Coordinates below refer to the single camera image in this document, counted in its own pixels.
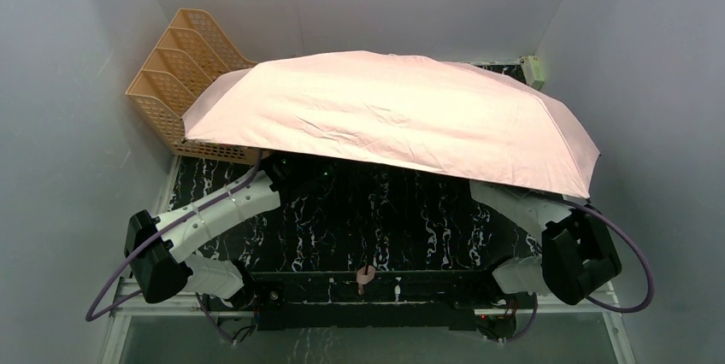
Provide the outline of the pink and black folding umbrella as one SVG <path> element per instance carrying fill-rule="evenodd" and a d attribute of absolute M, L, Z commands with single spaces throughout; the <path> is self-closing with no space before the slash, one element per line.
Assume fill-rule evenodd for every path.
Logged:
<path fill-rule="evenodd" d="M 600 152 L 562 102 L 462 62 L 357 50 L 218 77 L 190 141 L 406 167 L 587 198 Z"/>

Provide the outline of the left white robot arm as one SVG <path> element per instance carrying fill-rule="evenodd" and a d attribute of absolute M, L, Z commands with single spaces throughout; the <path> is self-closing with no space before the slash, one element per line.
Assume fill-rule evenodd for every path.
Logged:
<path fill-rule="evenodd" d="M 280 206 L 280 194 L 263 171 L 250 170 L 196 202 L 151 215 L 143 210 L 128 223 L 124 255 L 147 303 L 164 302 L 182 291 L 217 296 L 245 306 L 253 281 L 239 262 L 196 253 L 210 240 L 245 220 Z"/>

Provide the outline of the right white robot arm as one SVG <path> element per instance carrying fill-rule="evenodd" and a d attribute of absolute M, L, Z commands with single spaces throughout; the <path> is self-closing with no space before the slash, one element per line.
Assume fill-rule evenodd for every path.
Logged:
<path fill-rule="evenodd" d="M 575 305 L 615 278 L 622 264 L 608 226 L 559 195 L 542 196 L 508 185 L 469 182 L 471 197 L 531 235 L 540 254 L 493 265 L 493 288 L 502 294 L 553 295 Z"/>

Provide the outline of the orange plastic file organizer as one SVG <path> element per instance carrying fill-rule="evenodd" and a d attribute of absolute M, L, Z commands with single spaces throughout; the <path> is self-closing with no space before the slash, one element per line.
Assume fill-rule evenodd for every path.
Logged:
<path fill-rule="evenodd" d="M 211 14 L 179 9 L 126 95 L 173 154 L 251 165 L 255 149 L 187 140 L 182 116 L 215 79 L 255 66 Z"/>

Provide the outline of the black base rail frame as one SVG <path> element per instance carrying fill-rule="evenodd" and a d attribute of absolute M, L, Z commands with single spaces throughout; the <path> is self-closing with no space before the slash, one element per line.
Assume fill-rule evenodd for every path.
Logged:
<path fill-rule="evenodd" d="M 553 295 L 520 292 L 499 295 L 492 278 L 482 271 L 393 271 L 376 273 L 359 285 L 347 272 L 257 272 L 255 293 L 236 308 L 215 296 L 182 291 L 164 302 L 149 304 L 130 297 L 114 308 L 115 316 L 202 316 L 209 313 L 225 331 L 231 319 L 260 319 L 259 330 L 301 328 L 446 327 L 476 331 L 496 316 L 504 329 L 518 318 L 525 326 L 533 310 L 544 314 L 600 313 L 602 308 L 584 299 L 568 305 Z"/>

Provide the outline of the white green wall socket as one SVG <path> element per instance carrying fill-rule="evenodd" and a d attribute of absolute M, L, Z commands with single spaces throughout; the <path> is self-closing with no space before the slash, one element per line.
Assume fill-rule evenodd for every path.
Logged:
<path fill-rule="evenodd" d="M 546 75 L 541 60 L 537 56 L 523 56 L 520 58 L 522 72 L 526 84 L 540 91 L 546 82 Z"/>

